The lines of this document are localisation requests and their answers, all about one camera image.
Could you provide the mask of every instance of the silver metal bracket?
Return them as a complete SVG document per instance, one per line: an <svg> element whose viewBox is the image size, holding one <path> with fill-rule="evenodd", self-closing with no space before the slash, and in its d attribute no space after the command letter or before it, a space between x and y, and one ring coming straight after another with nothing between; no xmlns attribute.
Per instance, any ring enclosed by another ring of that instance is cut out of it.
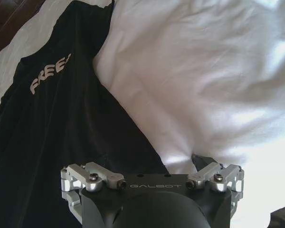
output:
<svg viewBox="0 0 285 228"><path fill-rule="evenodd" d="M237 210L238 201L243 198L244 170L238 165L229 165L224 168L219 163L212 162L197 173L188 175L186 185L189 189L202 189L207 181L213 191L231 190L232 217Z"/></svg>
<svg viewBox="0 0 285 228"><path fill-rule="evenodd" d="M76 164L64 167L60 171L62 198L68 201L70 212L82 224L80 197L75 190L85 188L89 192L101 190L103 182L108 188L123 189L126 187L124 176L111 172L104 167L89 162L86 165Z"/></svg>

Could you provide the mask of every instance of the bed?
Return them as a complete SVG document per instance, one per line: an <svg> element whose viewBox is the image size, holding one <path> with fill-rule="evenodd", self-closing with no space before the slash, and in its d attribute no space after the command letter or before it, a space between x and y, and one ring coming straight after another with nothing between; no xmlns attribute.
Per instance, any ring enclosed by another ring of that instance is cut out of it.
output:
<svg viewBox="0 0 285 228"><path fill-rule="evenodd" d="M0 52L0 98L70 2L45 1ZM196 172L193 154L242 166L232 227L285 207L285 0L118 0L93 64L170 173Z"/></svg>

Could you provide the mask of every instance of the white fabric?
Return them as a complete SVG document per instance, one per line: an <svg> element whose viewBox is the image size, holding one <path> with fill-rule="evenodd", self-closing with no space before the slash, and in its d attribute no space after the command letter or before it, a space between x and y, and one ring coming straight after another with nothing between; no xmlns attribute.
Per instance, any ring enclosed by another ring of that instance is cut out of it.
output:
<svg viewBox="0 0 285 228"><path fill-rule="evenodd" d="M0 97L69 2L47 0L0 52ZM192 153L243 167L233 228L285 206L285 0L118 0L94 65L171 173L194 172Z"/></svg>

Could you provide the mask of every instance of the white letters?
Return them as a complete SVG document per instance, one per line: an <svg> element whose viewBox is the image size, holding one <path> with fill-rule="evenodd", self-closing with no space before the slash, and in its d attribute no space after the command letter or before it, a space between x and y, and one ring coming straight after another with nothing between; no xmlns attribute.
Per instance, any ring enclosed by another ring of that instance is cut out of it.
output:
<svg viewBox="0 0 285 228"><path fill-rule="evenodd" d="M35 88L38 86L38 79L35 78L32 82L32 84L30 85L30 91L32 92L32 94L35 94Z"/></svg>
<svg viewBox="0 0 285 228"><path fill-rule="evenodd" d="M150 186L150 185L145 185L145 184L141 184L141 185L139 185L139 184L131 184L130 185L130 188L151 188L151 189L153 189L153 188L167 188L167 189L170 189L170 188L174 188L174 187L176 187L176 188L179 188L181 186L181 184L156 184L155 186Z"/></svg>
<svg viewBox="0 0 285 228"><path fill-rule="evenodd" d="M55 71L54 67L55 67L55 65L46 65L44 67L44 75L46 78L54 75L54 73L52 73L53 71Z"/></svg>
<svg viewBox="0 0 285 228"><path fill-rule="evenodd" d="M63 68L65 68L65 60L66 58L63 57L62 59L58 60L58 62L56 62L56 72L58 73L59 71L63 70Z"/></svg>
<svg viewBox="0 0 285 228"><path fill-rule="evenodd" d="M55 65L46 65L44 67L44 70L40 71L38 78L35 78L30 86L30 91L32 92L32 94L35 94L35 89L40 84L40 81L45 81L49 76L54 75L55 69L57 73L63 70L70 57L71 54L68 54L67 59L63 57L58 60Z"/></svg>
<svg viewBox="0 0 285 228"><path fill-rule="evenodd" d="M68 62L68 60L70 59L71 54L68 54L67 59L66 59L66 63Z"/></svg>
<svg viewBox="0 0 285 228"><path fill-rule="evenodd" d="M38 76L38 85L40 84L40 80L41 81L46 80L46 77L44 77L43 74L44 74L44 71L41 70L40 73L39 73L39 76Z"/></svg>

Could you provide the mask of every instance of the dark wood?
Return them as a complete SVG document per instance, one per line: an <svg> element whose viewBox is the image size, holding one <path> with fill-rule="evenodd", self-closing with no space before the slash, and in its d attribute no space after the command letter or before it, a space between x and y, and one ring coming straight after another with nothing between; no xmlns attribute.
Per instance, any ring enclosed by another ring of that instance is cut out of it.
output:
<svg viewBox="0 0 285 228"><path fill-rule="evenodd" d="M0 51L21 26L34 16L45 0L0 0Z"/></svg>

